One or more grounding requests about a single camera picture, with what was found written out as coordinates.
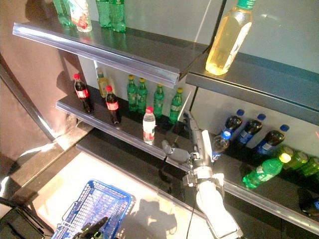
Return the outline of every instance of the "red bottle cap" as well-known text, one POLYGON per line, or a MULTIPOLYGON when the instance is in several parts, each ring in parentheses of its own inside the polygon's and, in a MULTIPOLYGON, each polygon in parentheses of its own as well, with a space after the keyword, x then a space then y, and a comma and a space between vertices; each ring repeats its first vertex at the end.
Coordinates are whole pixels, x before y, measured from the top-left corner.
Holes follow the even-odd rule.
POLYGON ((112 89, 112 86, 107 86, 107 87, 105 87, 105 90, 106 90, 107 92, 111 92, 113 89, 112 89))
POLYGON ((148 114, 153 113, 153 107, 152 106, 147 106, 146 107, 146 113, 148 113, 148 114))
POLYGON ((80 75, 78 73, 73 74, 73 79, 74 80, 80 79, 80 75))

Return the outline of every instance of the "shopping basket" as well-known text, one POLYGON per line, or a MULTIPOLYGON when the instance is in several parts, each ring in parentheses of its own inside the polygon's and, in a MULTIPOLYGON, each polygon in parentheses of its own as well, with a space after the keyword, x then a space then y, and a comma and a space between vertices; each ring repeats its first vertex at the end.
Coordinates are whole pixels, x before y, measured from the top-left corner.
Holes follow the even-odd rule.
POLYGON ((134 196, 114 186, 91 180, 79 199, 71 205, 71 211, 67 211, 70 213, 66 219, 62 217, 62 223, 58 224, 52 239, 71 239, 76 233, 82 232, 87 223, 95 224, 104 217, 108 217, 108 220, 100 232, 104 239, 113 239, 134 203, 134 196))

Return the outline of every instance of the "blue bottle cap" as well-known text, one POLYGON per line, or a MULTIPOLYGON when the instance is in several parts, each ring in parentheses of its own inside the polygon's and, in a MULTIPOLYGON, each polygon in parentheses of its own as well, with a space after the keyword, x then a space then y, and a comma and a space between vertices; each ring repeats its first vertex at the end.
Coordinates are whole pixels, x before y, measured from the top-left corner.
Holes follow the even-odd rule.
POLYGON ((257 116, 257 119, 259 119, 260 121, 263 121, 266 118, 266 116, 264 114, 259 114, 257 116))
POLYGON ((287 132, 289 130, 289 126, 286 124, 283 124, 282 126, 280 126, 280 130, 283 132, 287 132))
POLYGON ((238 115, 238 116, 242 116, 244 113, 245 113, 245 111, 242 110, 242 109, 239 109, 239 110, 237 111, 237 115, 238 115))
POLYGON ((231 137, 231 133, 228 132, 228 131, 224 131, 224 132, 221 134, 221 137, 222 137, 223 139, 228 140, 228 139, 230 139, 230 137, 231 137))

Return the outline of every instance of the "white floor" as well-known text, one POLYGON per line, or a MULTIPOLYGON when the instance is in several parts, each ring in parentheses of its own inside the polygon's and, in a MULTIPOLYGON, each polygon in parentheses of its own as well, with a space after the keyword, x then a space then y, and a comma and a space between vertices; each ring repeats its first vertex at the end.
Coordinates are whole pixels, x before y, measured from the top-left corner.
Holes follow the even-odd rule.
MULTIPOLYGON (((126 239, 184 239, 191 212, 156 190, 85 153, 77 155, 54 176, 33 201, 38 215, 53 229, 76 201, 86 183, 96 179, 136 197, 136 203, 119 229, 126 239)), ((205 220, 193 215, 189 239, 213 238, 205 220)))

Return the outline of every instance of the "robotic hand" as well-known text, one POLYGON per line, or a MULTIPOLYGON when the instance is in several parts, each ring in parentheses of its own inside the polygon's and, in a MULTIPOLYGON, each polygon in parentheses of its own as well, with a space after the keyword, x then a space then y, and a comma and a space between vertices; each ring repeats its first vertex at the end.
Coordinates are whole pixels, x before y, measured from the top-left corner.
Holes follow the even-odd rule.
POLYGON ((196 186, 196 202, 206 215, 207 224, 216 239, 236 239, 243 236, 233 217, 223 204, 224 175, 213 174, 211 167, 212 150, 208 131, 198 128, 190 112, 184 113, 189 136, 193 142, 194 152, 171 147, 166 140, 162 142, 163 150, 172 160, 189 164, 192 171, 183 177, 184 185, 196 186))

